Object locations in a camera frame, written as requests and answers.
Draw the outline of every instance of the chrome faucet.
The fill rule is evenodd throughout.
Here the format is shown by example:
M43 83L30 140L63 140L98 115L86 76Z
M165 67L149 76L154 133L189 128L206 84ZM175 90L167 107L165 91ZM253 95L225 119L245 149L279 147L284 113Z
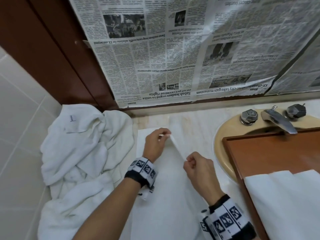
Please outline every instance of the chrome faucet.
M271 109L265 109L261 112L261 118L264 121L271 121L289 134L297 134L297 130L294 128L288 118L275 111L276 108L278 108L278 106L273 106Z

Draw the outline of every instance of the tiled wall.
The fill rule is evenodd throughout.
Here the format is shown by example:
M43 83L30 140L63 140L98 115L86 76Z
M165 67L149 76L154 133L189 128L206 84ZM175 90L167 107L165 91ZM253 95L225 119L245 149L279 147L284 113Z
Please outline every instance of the tiled wall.
M61 105L0 47L0 239L36 240L50 199L40 145Z

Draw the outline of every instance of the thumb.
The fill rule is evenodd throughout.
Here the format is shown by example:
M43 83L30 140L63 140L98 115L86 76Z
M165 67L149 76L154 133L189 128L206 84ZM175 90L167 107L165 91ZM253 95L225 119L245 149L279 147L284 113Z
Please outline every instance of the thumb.
M160 141L159 141L160 145L161 145L161 146L165 146L165 142L166 142L166 140L167 140L169 137L170 137L170 134L165 134L165 135L163 135L163 136L161 137Z
M183 169L186 171L186 175L189 179L193 178L194 169L191 167L190 163L185 161L183 164Z

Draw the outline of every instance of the newspaper page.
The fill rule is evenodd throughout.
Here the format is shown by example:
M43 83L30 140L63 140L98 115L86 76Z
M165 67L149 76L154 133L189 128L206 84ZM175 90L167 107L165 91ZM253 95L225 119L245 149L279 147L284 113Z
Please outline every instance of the newspaper page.
M120 108L266 92L320 0L69 0Z
M266 95L320 91L320 36Z

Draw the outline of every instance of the faucet handle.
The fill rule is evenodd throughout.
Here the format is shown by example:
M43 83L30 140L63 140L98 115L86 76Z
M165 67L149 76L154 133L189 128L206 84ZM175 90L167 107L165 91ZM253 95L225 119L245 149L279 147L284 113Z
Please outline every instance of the faucet handle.
M286 109L286 115L290 118L290 119L298 119L301 118L303 116L306 115L307 110L306 107L304 106L305 104L301 105L301 104L294 104L289 106Z
M242 112L240 121L244 125L252 125L254 122L258 120L258 113L253 109L248 109Z

